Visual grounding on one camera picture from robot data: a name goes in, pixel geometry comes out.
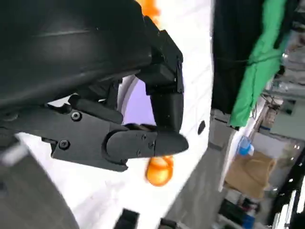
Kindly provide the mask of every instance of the white surface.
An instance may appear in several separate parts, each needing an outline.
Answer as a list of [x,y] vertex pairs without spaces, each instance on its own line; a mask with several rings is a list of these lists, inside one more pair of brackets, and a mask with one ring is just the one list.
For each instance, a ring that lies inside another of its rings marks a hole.
[[[72,209],[81,229],[112,229],[127,208],[140,213],[138,228],[154,229],[168,211],[208,145],[213,68],[211,0],[159,0],[160,22],[183,52],[185,86],[181,133],[189,149],[174,156],[174,174],[164,187],[145,181],[147,159],[128,161],[123,173],[51,159],[40,138],[20,134]],[[197,128],[204,120],[200,136]]]
[[257,101],[256,119],[253,119],[250,117],[247,122],[247,125],[245,127],[241,127],[239,129],[239,131],[236,131],[236,130],[232,131],[229,142],[228,142],[228,147],[226,149],[224,166],[223,166],[223,170],[221,173],[221,179],[219,182],[218,191],[221,192],[224,187],[225,176],[230,168],[231,163],[234,160],[234,156],[236,154],[238,144],[239,144],[242,136],[248,137],[251,134],[253,128],[255,127],[256,121],[259,118],[259,116],[264,108],[265,102],[266,101],[263,98],[259,98]]

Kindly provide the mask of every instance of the green towel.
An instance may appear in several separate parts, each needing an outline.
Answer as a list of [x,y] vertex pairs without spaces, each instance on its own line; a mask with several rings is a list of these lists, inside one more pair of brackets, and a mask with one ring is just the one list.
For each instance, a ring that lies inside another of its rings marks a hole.
[[266,83],[278,72],[283,45],[274,49],[274,43],[284,18],[286,0],[265,0],[263,5],[263,33],[249,57],[248,67],[239,89],[230,125],[245,126]]

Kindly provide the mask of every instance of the black robotic arm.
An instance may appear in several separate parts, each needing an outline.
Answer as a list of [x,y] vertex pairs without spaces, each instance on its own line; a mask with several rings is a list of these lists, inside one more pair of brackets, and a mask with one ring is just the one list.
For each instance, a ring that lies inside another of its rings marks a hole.
[[[41,136],[53,158],[116,171],[188,148],[183,55],[137,2],[12,0],[0,18],[0,128]],[[151,97],[150,131],[121,125],[118,85],[131,74]]]

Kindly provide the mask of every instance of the cable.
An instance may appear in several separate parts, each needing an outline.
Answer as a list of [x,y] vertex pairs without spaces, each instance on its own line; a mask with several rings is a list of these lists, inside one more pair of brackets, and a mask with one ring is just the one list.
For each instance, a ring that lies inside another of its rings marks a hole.
[[[254,64],[254,63],[268,61],[270,59],[276,59],[278,57],[282,57],[282,55],[269,56],[268,58],[264,58],[264,59],[261,59],[261,60],[250,62],[250,63],[248,63],[248,65],[251,65],[251,64]],[[222,61],[228,61],[228,62],[248,62],[248,61],[250,61],[250,59],[246,59],[246,60],[230,60],[230,59],[221,58],[221,57],[216,57],[215,59],[222,60]]]

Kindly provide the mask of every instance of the gray floor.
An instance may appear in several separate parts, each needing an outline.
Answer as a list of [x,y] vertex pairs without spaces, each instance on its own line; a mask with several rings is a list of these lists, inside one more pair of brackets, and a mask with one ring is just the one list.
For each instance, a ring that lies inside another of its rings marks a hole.
[[223,163],[224,154],[208,148],[166,218],[190,229],[209,229],[224,197],[217,190]]

